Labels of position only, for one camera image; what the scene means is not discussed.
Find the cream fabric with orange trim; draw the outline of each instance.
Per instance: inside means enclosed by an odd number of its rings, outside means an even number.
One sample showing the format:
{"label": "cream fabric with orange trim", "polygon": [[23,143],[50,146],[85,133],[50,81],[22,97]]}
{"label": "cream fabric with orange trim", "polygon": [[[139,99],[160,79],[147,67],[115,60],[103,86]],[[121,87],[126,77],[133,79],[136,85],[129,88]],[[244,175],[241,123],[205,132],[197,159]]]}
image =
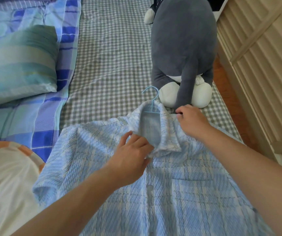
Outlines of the cream fabric with orange trim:
{"label": "cream fabric with orange trim", "polygon": [[0,142],[0,235],[12,234],[41,211],[32,186],[44,165],[26,146]]}

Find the teal pillow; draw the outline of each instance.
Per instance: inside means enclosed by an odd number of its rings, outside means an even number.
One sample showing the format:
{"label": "teal pillow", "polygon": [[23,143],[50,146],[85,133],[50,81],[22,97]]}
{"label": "teal pillow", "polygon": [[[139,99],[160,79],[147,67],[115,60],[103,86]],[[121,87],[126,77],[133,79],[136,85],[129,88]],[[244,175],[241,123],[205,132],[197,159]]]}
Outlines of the teal pillow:
{"label": "teal pillow", "polygon": [[57,91],[57,34],[35,25],[0,39],[0,104]]}

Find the stuffed animal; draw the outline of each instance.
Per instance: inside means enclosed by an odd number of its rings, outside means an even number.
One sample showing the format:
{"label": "stuffed animal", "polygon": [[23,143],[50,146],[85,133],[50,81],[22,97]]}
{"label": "stuffed animal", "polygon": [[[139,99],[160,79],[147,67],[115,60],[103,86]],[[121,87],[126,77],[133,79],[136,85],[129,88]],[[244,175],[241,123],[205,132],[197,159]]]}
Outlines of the stuffed animal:
{"label": "stuffed animal", "polygon": [[217,27],[207,0],[154,0],[145,23],[152,23],[152,85],[166,107],[204,108],[212,97]]}

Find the clothes hanger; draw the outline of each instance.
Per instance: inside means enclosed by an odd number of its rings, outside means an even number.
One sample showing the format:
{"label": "clothes hanger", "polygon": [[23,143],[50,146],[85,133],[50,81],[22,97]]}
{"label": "clothes hanger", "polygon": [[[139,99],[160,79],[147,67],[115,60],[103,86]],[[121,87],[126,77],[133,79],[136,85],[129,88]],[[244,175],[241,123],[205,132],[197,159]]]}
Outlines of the clothes hanger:
{"label": "clothes hanger", "polygon": [[152,110],[151,110],[151,111],[144,111],[144,113],[157,113],[157,114],[160,114],[160,112],[154,112],[154,111],[153,111],[154,100],[159,97],[159,90],[158,90],[158,88],[157,88],[157,87],[154,87],[154,86],[149,86],[149,87],[147,87],[146,89],[144,89],[144,90],[142,91],[142,93],[145,93],[145,91],[147,91],[147,90],[150,89],[150,88],[155,88],[156,91],[157,91],[157,95],[156,95],[156,97],[155,97],[154,99],[152,99]]}

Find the light blue jacket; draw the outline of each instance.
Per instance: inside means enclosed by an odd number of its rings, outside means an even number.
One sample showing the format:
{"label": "light blue jacket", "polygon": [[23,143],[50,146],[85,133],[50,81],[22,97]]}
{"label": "light blue jacket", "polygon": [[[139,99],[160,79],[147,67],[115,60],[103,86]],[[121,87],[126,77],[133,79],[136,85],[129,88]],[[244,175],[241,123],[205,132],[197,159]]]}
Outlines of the light blue jacket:
{"label": "light blue jacket", "polygon": [[127,117],[65,128],[33,187],[49,206],[98,170],[129,130],[155,146],[143,176],[115,191],[81,235],[262,235],[260,216],[205,146],[151,101]]}

